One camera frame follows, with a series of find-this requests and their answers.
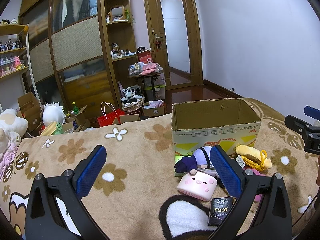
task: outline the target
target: metal screw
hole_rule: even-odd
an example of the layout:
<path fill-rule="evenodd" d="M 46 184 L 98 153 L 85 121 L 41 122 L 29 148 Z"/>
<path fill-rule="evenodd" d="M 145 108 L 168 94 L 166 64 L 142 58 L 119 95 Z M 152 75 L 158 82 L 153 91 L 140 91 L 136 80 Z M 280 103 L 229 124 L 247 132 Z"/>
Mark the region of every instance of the metal screw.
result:
<path fill-rule="evenodd" d="M 282 179 L 282 175 L 277 172 L 277 173 L 276 173 L 276 178 L 277 178 L 277 179 Z"/>
<path fill-rule="evenodd" d="M 246 169 L 245 174 L 247 174 L 248 176 L 251 176 L 253 175 L 253 171 L 251 169 Z"/>
<path fill-rule="evenodd" d="M 72 174 L 72 170 L 65 170 L 63 175 L 69 177 Z"/>
<path fill-rule="evenodd" d="M 40 180 L 40 179 L 42 179 L 42 174 L 41 174 L 41 173 L 38 173 L 38 174 L 36 175 L 36 180 Z"/>

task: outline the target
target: floral blanket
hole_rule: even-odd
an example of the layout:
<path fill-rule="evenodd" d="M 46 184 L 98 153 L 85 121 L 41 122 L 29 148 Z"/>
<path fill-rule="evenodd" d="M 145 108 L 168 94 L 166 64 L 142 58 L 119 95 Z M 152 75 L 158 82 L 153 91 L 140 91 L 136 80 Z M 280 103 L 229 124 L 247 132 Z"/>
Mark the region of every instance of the floral blanket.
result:
<path fill-rule="evenodd" d="M 246 100 L 262 119 L 255 147 L 271 157 L 273 167 L 266 175 L 284 176 L 294 222 L 318 191 L 317 156 L 303 151 L 301 137 L 285 127 L 283 115 L 259 101 Z M 212 233 L 207 226 L 209 203 L 177 192 L 180 179 L 173 176 L 171 114 L 167 114 L 93 131 L 24 139 L 0 182 L 0 207 L 21 236 L 35 175 L 58 176 L 74 169 L 97 144 L 107 149 L 107 161 L 82 202 L 109 238 L 196 240 Z M 213 197 L 224 196 L 227 192 L 217 187 Z M 63 201 L 57 198 L 57 203 L 68 228 L 79 234 Z M 257 206 L 255 202 L 240 233 L 249 227 Z M 312 212 L 306 213 L 294 233 Z"/>

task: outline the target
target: mirror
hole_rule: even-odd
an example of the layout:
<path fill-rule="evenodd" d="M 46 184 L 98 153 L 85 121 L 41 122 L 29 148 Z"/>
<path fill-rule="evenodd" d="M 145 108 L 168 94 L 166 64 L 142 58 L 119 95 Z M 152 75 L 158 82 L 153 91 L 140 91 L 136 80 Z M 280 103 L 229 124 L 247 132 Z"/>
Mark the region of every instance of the mirror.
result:
<path fill-rule="evenodd" d="M 110 21 L 125 20 L 124 7 L 115 7 L 110 9 Z"/>
<path fill-rule="evenodd" d="M 167 45 L 170 84 L 191 82 L 187 24 L 182 0 L 160 0 Z"/>

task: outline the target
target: black tissue pack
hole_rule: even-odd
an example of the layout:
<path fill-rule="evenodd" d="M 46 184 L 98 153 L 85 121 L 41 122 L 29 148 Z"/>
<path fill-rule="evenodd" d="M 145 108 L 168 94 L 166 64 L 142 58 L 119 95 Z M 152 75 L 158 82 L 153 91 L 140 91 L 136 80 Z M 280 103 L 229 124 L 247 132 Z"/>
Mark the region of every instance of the black tissue pack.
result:
<path fill-rule="evenodd" d="M 210 205 L 208 226 L 219 226 L 229 213 L 232 205 L 233 197 L 213 198 Z"/>

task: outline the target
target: power outlet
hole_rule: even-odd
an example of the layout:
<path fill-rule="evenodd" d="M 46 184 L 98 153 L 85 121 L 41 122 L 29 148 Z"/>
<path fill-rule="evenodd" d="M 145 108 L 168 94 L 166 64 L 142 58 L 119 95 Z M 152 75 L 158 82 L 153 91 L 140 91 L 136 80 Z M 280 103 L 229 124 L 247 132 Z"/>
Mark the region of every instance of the power outlet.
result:
<path fill-rule="evenodd" d="M 315 122 L 313 123 L 313 126 L 320 126 L 320 121 L 315 120 Z"/>

